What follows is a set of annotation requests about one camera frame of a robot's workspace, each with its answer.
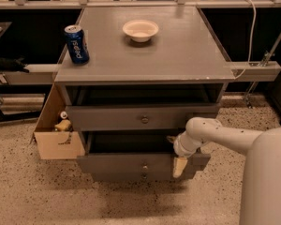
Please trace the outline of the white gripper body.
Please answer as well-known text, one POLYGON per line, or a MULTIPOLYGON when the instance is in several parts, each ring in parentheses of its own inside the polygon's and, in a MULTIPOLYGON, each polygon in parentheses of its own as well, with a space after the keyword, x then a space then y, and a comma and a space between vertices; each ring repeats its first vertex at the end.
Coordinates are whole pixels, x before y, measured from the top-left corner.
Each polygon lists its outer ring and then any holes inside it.
POLYGON ((196 140, 189 136, 185 131, 179 134, 173 143, 173 149, 175 154, 181 158, 190 158, 194 155, 199 148, 206 145, 207 142, 204 140, 196 140))

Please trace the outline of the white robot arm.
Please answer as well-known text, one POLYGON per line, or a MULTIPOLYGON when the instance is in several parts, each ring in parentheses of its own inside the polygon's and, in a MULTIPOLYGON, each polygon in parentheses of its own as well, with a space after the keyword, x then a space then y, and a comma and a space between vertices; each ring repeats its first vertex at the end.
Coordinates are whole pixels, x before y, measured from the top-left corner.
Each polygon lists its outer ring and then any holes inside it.
POLYGON ((185 131, 169 136, 176 158, 173 176, 208 143, 245 156, 239 225, 281 225, 281 127, 266 131, 225 127, 213 118, 194 117, 185 131))

